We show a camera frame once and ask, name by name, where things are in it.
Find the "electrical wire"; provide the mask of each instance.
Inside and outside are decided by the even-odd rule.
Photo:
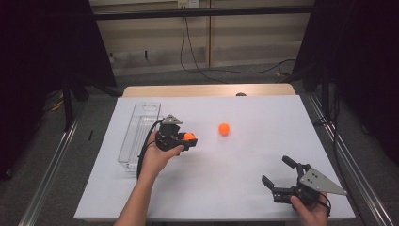
[[[147,136],[146,136],[146,139],[144,140],[143,147],[141,148],[140,155],[138,156],[137,172],[136,172],[136,178],[137,178],[137,180],[138,180],[138,177],[140,176],[140,173],[141,173],[141,167],[143,166],[144,155],[146,154],[146,151],[147,151],[148,147],[150,146],[150,144],[152,144],[152,143],[154,143],[154,142],[156,141],[156,140],[155,140],[155,141],[153,141],[153,142],[147,144],[147,142],[149,141],[151,132],[152,132],[152,130],[155,128],[155,126],[156,126],[157,124],[161,123],[161,122],[162,122],[162,120],[158,120],[158,121],[156,121],[156,122],[152,125],[152,127],[151,127],[150,130],[149,130],[149,133],[148,133]]]
[[[188,42],[190,43],[191,56],[192,56],[193,59],[194,59],[194,63],[195,63],[195,65],[196,65],[196,67],[197,67],[198,72],[201,73],[204,77],[206,77],[206,78],[208,78],[208,79],[210,79],[210,80],[213,80],[213,81],[216,81],[216,82],[219,82],[219,83],[223,83],[223,84],[229,84],[229,83],[227,83],[227,82],[225,82],[225,81],[222,81],[222,80],[215,79],[215,78],[212,78],[212,77],[207,76],[207,75],[206,75],[205,73],[203,73],[202,70],[200,69],[199,65],[197,64],[196,58],[194,57],[194,52],[193,52],[193,47],[192,47],[192,44],[191,44],[190,33],[189,33],[189,31],[188,31],[188,22],[187,22],[187,18],[186,18],[186,17],[183,17],[183,30],[184,30],[184,31],[187,30],[187,37],[188,37]],[[181,49],[181,51],[180,51],[180,62],[181,62],[182,67],[184,68],[185,71],[188,71],[188,72],[191,72],[191,73],[192,73],[193,71],[187,70],[187,69],[183,66],[183,63],[182,63],[182,51],[183,51],[183,47],[184,47],[184,33],[185,33],[185,32],[183,32],[182,49]]]
[[[183,48],[184,48],[185,32],[187,33],[187,38],[188,38],[189,45],[190,45],[191,56],[193,57],[194,63],[195,63],[196,68],[197,68],[197,69],[194,70],[194,71],[186,69],[186,68],[184,67],[184,65],[183,65]],[[186,72],[189,72],[189,73],[201,73],[203,76],[205,76],[205,77],[208,78],[208,79],[211,79],[211,80],[214,80],[214,81],[217,81],[217,82],[220,82],[220,83],[225,83],[225,84],[227,84],[227,83],[224,82],[224,81],[211,78],[211,77],[205,75],[203,72],[222,72],[222,73],[257,74],[257,73],[267,73],[267,72],[270,72],[270,71],[272,71],[272,70],[274,70],[274,69],[276,69],[276,68],[279,68],[279,71],[280,71],[280,73],[281,73],[281,68],[280,68],[280,66],[281,66],[283,63],[289,62],[289,61],[295,61],[295,59],[285,59],[285,60],[282,60],[282,61],[279,62],[277,65],[275,65],[275,66],[273,66],[273,67],[271,67],[271,68],[269,68],[269,69],[262,70],[262,71],[257,71],[257,72],[239,72],[239,71],[222,70],[222,69],[200,69],[199,66],[198,66],[198,64],[197,64],[196,58],[195,58],[195,56],[194,56],[193,47],[192,47],[192,44],[191,44],[190,33],[189,33],[189,29],[188,29],[187,18],[186,18],[186,17],[183,17],[183,40],[182,40],[182,47],[181,47],[181,51],[180,51],[180,63],[181,63],[181,65],[182,65],[182,68],[183,68]]]
[[[317,201],[319,204],[323,205],[326,209],[327,209],[327,216],[329,217],[329,214],[331,213],[331,201],[328,199],[328,197],[326,195],[324,195],[323,193],[320,193],[321,196],[323,196],[324,198],[326,198],[328,204],[325,204],[323,202],[320,202],[319,200]]]

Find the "white tabletop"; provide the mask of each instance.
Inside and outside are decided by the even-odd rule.
[[[172,158],[156,179],[148,218],[164,221],[290,220],[292,206],[274,203],[262,182],[296,183],[281,158],[311,164],[340,184],[299,96],[119,98],[86,190],[75,213],[85,220],[118,217],[136,182],[118,155],[135,103],[159,102],[163,115],[183,121],[198,144]],[[217,126],[227,122],[223,137]],[[345,196],[329,194],[330,218],[354,218]]]

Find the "wall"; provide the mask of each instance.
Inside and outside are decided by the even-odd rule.
[[[93,0],[90,3],[94,12],[177,8],[177,1],[165,0]],[[312,5],[313,0],[201,0],[199,3],[201,8],[251,8],[307,6]],[[279,62],[286,58],[296,58],[308,20],[307,13],[187,18],[196,60],[204,67]],[[144,57],[144,51],[147,51],[154,57],[161,51],[176,58],[180,56],[182,18],[99,21],[98,26],[107,51],[114,55],[136,53]],[[188,49],[188,39],[185,39],[184,58],[191,57]],[[176,65],[179,63],[179,60],[170,62]]]

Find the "human hand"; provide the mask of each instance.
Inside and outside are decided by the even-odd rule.
[[[154,142],[155,134],[156,132],[152,132],[149,137],[140,178],[151,177],[152,179],[155,179],[158,176],[158,173],[167,165],[168,160],[173,156],[178,155],[183,150],[182,145],[179,145],[166,152],[160,150]]]
[[[320,195],[319,201],[326,203],[327,199]],[[306,207],[297,196],[291,196],[291,203],[301,217],[302,226],[327,226],[327,209],[325,206],[317,202],[311,207]]]

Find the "clear plastic container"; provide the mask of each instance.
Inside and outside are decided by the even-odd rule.
[[[161,119],[160,103],[137,103],[123,140],[118,161],[127,172],[137,172],[138,156],[152,125]]]

